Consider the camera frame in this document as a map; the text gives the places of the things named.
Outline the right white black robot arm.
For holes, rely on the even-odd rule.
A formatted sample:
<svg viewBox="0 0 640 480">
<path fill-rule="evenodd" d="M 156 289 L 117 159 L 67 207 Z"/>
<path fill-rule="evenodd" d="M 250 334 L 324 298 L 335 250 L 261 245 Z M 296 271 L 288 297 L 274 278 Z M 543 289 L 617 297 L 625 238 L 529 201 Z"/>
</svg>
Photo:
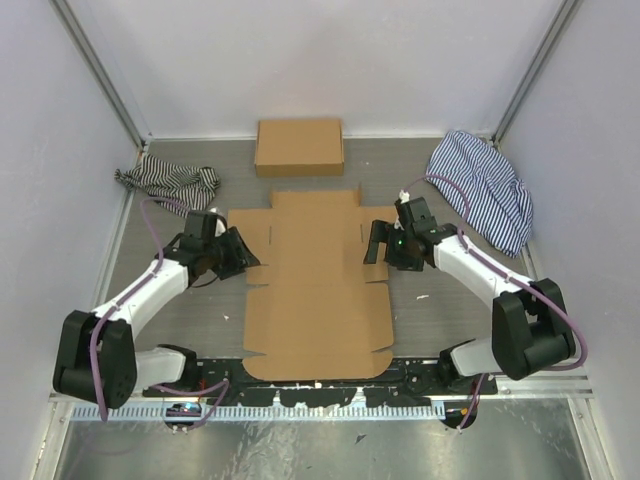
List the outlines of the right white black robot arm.
<svg viewBox="0 0 640 480">
<path fill-rule="evenodd" d="M 412 272 L 431 266 L 459 281 L 491 313 L 489 337 L 440 352 L 437 372 L 447 392 L 466 392 L 482 374 L 521 380 L 554 370 L 580 352 L 555 282 L 534 281 L 507 269 L 478 250 L 459 228 L 438 223 L 422 197 L 399 199 L 395 208 L 395 221 L 372 221 L 365 263 L 382 258 Z"/>
</svg>

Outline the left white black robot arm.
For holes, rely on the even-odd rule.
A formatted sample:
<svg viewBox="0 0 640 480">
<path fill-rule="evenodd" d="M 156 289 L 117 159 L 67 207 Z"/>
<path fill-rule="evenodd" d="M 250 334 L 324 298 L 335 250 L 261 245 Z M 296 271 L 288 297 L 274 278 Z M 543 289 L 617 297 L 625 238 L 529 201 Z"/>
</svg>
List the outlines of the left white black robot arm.
<svg viewBox="0 0 640 480">
<path fill-rule="evenodd" d="M 194 351 L 159 345 L 138 352 L 135 340 L 175 297 L 207 272 L 225 280 L 259 259 L 240 232 L 211 211 L 190 211 L 184 229 L 160 248 L 145 272 L 122 293 L 64 320 L 53 371 L 55 392 L 96 404 L 102 413 L 148 388 L 194 396 L 201 369 Z"/>
</svg>

